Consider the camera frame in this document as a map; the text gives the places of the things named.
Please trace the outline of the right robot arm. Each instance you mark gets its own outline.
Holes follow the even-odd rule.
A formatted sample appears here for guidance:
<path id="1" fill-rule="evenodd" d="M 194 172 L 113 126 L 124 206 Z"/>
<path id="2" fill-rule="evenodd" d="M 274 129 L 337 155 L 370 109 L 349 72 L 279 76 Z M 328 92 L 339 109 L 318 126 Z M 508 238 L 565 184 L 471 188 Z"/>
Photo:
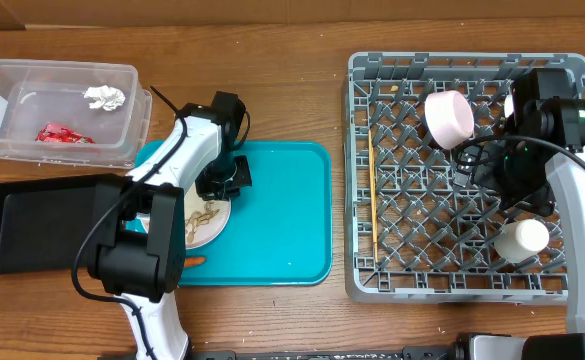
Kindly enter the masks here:
<path id="1" fill-rule="evenodd" d="M 534 68 L 511 85 L 503 132 L 452 148 L 473 184 L 496 191 L 503 208 L 557 210 L 568 274 L 566 331 L 527 338 L 462 335 L 452 359 L 585 359 L 585 100 L 559 68 Z"/>

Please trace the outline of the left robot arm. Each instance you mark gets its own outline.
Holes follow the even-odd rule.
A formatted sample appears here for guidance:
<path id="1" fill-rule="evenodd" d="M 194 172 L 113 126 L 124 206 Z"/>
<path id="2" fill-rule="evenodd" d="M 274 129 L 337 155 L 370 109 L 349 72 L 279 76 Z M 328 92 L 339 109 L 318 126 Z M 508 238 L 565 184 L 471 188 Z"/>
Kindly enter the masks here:
<path id="1" fill-rule="evenodd" d="M 142 165 L 96 184 L 94 224 L 71 267 L 79 295 L 124 309 L 136 359 L 188 356 L 174 294 L 186 262 L 186 192 L 232 201 L 252 184 L 238 152 L 250 129 L 238 95 L 219 91 L 210 105 L 188 103 L 174 115 L 172 132 Z"/>

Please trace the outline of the pink-white bowl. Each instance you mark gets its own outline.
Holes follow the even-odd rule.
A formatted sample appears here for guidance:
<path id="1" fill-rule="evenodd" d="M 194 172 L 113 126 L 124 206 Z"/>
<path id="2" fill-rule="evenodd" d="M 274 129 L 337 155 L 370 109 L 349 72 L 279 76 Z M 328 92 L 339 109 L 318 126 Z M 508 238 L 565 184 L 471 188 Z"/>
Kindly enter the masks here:
<path id="1" fill-rule="evenodd" d="M 456 90 L 431 93 L 424 105 L 428 131 L 443 149 L 451 150 L 474 134 L 471 105 Z"/>

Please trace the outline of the orange carrot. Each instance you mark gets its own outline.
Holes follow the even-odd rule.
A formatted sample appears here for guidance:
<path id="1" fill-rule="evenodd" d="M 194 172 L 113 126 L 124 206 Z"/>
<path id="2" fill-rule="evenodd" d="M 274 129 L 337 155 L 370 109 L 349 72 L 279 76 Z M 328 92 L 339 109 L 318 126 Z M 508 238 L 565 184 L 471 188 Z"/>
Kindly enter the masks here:
<path id="1" fill-rule="evenodd" d="M 196 267 L 202 265 L 206 261 L 206 258 L 203 256 L 200 257 L 187 257 L 184 261 L 185 268 Z"/>

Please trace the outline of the white bowl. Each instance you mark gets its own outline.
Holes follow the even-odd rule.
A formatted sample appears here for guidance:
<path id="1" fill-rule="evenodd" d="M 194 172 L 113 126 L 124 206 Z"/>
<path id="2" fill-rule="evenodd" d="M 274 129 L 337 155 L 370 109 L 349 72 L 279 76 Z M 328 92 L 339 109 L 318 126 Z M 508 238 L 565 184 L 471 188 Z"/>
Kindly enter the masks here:
<path id="1" fill-rule="evenodd" d="M 513 95 L 508 94 L 503 102 L 504 117 L 509 118 L 514 113 Z"/>

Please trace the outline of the red snack wrapper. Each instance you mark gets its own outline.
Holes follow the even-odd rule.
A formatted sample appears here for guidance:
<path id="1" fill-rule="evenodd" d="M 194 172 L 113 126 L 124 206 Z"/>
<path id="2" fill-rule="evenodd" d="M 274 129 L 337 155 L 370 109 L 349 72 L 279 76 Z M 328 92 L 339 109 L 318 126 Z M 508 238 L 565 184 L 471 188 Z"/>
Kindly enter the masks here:
<path id="1" fill-rule="evenodd" d="M 87 143 L 94 144 L 94 140 L 75 132 L 62 124 L 48 123 L 40 130 L 35 138 L 38 142 L 50 143 Z"/>

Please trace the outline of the white round plate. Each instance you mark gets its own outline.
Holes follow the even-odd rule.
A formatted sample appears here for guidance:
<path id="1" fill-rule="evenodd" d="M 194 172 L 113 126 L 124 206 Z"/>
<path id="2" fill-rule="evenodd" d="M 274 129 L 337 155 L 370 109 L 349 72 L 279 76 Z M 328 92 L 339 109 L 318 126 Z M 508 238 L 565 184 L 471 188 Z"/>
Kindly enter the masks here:
<path id="1" fill-rule="evenodd" d="M 213 241 L 228 223 L 230 212 L 230 201 L 203 200 L 192 185 L 184 197 L 186 249 L 196 249 Z"/>

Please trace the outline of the white tissue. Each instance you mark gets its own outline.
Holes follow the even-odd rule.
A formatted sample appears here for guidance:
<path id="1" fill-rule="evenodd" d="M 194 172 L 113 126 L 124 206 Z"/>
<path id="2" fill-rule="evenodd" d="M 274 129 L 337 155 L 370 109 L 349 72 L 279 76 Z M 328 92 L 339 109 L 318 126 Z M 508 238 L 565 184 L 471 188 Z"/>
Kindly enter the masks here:
<path id="1" fill-rule="evenodd" d="M 114 111 L 121 107 L 126 100 L 125 94 L 118 88 L 103 85 L 89 87 L 83 94 L 84 99 L 89 99 L 90 109 Z"/>

